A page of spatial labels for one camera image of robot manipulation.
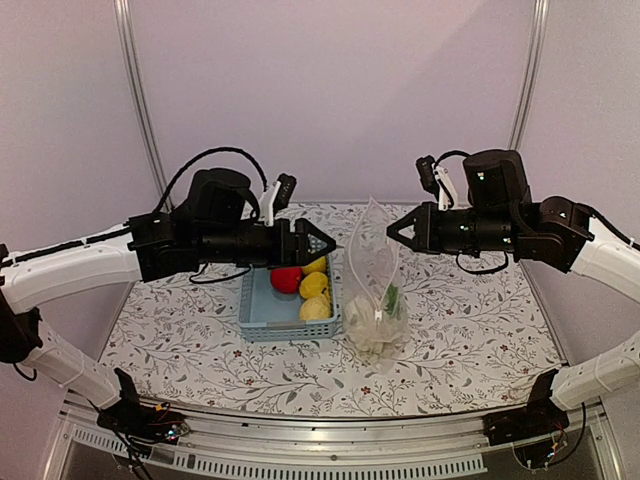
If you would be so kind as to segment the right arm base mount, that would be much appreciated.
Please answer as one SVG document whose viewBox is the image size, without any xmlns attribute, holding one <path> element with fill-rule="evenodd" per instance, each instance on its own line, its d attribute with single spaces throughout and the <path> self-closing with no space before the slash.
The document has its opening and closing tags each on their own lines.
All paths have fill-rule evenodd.
<svg viewBox="0 0 640 480">
<path fill-rule="evenodd" d="M 521 407 L 485 415 L 483 434 L 491 446 L 510 444 L 527 470 L 547 469 L 566 445 L 568 415 L 547 407 Z"/>
</svg>

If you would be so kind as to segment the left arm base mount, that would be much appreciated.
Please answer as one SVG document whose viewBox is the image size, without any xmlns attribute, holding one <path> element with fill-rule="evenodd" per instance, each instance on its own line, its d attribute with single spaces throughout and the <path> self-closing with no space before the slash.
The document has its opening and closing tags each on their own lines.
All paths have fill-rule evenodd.
<svg viewBox="0 0 640 480">
<path fill-rule="evenodd" d="M 175 444 L 190 432 L 186 417 L 169 402 L 154 406 L 121 399 L 98 410 L 98 425 L 146 443 Z"/>
</svg>

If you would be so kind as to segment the white radish toy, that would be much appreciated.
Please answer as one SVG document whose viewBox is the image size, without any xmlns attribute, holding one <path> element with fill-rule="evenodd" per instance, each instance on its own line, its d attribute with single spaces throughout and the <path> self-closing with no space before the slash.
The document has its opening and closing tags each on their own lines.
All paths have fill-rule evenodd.
<svg viewBox="0 0 640 480">
<path fill-rule="evenodd" d="M 406 328 L 404 296 L 401 288 L 391 284 L 384 295 L 382 306 L 375 311 L 375 350 L 383 351 L 400 341 Z"/>
</svg>

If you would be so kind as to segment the clear zip top bag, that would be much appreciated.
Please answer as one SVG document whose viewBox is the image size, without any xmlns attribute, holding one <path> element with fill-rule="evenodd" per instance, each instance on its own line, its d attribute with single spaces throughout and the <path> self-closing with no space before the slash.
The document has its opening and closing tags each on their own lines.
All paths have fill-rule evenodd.
<svg viewBox="0 0 640 480">
<path fill-rule="evenodd" d="M 387 210 L 374 199 L 370 199 L 363 213 L 355 223 L 351 236 L 346 244 L 344 254 L 344 271 L 342 277 L 342 320 L 343 333 L 346 337 L 344 313 L 346 304 L 356 295 L 369 299 L 375 310 L 382 306 L 387 288 L 396 284 L 404 296 L 406 328 L 400 341 L 393 345 L 389 354 L 381 361 L 369 363 L 356 352 L 346 337 L 356 356 L 368 368 L 384 373 L 392 368 L 396 357 L 408 341 L 409 326 L 406 298 L 403 292 L 400 275 L 400 245 L 387 236 L 387 227 L 392 223 Z"/>
</svg>

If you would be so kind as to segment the red apple toy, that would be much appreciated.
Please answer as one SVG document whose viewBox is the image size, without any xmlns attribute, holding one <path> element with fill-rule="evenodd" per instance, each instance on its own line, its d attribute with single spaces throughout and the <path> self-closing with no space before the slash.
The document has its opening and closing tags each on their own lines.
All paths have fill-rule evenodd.
<svg viewBox="0 0 640 480">
<path fill-rule="evenodd" d="M 301 267 L 277 268 L 270 271 L 271 286 L 282 294 L 295 294 L 303 279 Z"/>
</svg>

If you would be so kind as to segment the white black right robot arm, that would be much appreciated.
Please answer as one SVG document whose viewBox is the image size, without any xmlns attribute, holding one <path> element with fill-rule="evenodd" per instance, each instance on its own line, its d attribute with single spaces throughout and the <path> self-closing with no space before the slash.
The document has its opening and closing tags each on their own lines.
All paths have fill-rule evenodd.
<svg viewBox="0 0 640 480">
<path fill-rule="evenodd" d="M 589 205 L 561 196 L 533 201 L 517 151 L 449 151 L 417 159 L 416 169 L 438 200 L 388 226 L 389 238 L 416 253 L 538 261 L 638 300 L 638 243 Z"/>
</svg>

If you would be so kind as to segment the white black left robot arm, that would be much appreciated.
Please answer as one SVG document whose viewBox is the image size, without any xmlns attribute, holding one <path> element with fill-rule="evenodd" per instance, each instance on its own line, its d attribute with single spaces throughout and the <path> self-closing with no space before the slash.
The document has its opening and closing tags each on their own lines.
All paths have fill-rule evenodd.
<svg viewBox="0 0 640 480">
<path fill-rule="evenodd" d="M 158 204 L 92 236 L 28 252 L 1 249 L 1 360 L 22 365 L 83 396 L 128 434 L 148 426 L 131 377 L 109 370 L 60 337 L 39 308 L 53 300 L 116 284 L 196 273 L 204 264 L 305 266 L 336 241 L 309 220 L 278 217 L 296 186 L 282 174 L 256 196 L 245 174 L 197 170 L 186 199 Z"/>
</svg>

